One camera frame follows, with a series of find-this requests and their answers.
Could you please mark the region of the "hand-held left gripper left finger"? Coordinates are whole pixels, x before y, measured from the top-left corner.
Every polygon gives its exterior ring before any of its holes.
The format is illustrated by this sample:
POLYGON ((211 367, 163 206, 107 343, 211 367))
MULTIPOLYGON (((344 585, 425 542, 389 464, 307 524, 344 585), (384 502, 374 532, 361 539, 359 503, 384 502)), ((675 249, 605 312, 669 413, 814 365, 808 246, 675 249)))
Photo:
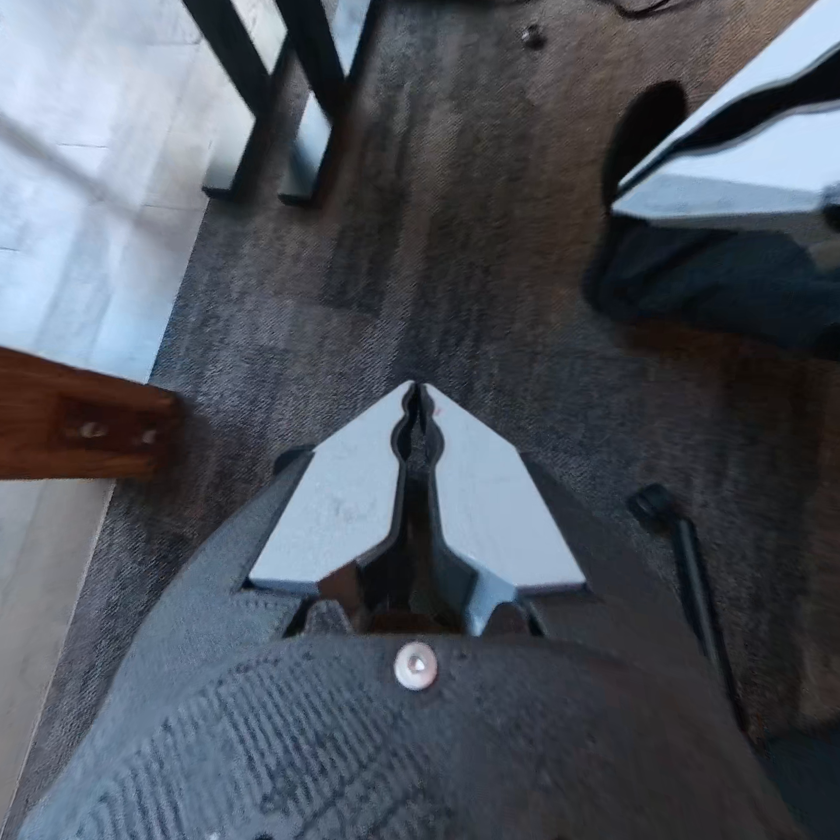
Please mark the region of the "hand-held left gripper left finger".
POLYGON ((252 585, 322 585, 396 543, 416 395, 405 381, 312 450, 249 573, 252 585))

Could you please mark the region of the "brown wooden table leg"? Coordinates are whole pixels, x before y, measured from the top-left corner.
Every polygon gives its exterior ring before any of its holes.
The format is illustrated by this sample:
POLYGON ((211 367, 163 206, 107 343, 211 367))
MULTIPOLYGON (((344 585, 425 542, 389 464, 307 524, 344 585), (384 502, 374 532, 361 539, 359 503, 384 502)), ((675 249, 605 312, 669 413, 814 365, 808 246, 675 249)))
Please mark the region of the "brown wooden table leg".
POLYGON ((149 479, 184 418, 173 392, 1 349, 2 480, 149 479))

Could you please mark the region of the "person's black shoe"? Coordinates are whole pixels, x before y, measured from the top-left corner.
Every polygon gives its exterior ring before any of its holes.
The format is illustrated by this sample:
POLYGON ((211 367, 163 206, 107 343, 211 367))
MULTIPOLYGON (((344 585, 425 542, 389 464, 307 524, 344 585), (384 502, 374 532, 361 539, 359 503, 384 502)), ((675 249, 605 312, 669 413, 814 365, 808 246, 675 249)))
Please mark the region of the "person's black shoe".
POLYGON ((687 115, 687 99, 677 80, 663 80, 641 91, 626 107, 607 145, 601 171, 601 198, 606 214, 621 180, 647 157, 687 115))

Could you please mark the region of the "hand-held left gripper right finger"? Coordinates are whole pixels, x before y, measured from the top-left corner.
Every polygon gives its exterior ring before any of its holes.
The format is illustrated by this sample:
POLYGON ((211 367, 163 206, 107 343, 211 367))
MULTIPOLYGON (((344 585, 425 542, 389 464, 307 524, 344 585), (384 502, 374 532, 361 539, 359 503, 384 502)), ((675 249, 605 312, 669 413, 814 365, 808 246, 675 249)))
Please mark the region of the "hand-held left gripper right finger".
POLYGON ((502 604, 585 590, 585 573, 518 449, 421 386, 437 586, 468 635, 502 604))

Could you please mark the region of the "black metal table legs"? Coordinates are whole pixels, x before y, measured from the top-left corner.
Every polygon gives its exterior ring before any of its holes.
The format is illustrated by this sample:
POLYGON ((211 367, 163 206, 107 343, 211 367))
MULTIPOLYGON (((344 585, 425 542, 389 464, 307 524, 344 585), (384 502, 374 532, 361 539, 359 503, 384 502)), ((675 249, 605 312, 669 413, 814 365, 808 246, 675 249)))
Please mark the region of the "black metal table legs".
POLYGON ((264 60, 234 2, 183 2, 226 80, 221 125, 203 178, 206 196, 232 201, 244 186, 251 148, 273 109, 278 69, 293 54, 309 93, 278 197, 288 206, 316 205, 373 4, 339 1, 328 19, 323 2, 273 2, 280 25, 270 24, 268 31, 277 50, 264 60))

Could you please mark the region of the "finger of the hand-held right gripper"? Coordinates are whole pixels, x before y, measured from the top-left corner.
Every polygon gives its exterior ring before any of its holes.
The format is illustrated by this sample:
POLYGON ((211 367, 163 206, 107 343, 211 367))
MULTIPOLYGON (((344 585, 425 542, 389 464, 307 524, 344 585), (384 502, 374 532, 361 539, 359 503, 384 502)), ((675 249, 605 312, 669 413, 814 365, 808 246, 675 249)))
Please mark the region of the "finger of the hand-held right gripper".
POLYGON ((838 231, 837 105, 796 108, 734 140, 680 148, 675 129, 621 181, 615 214, 666 227, 838 231))
POLYGON ((745 139, 796 109, 838 101, 839 3, 814 2, 626 174, 630 191, 667 160, 745 139))

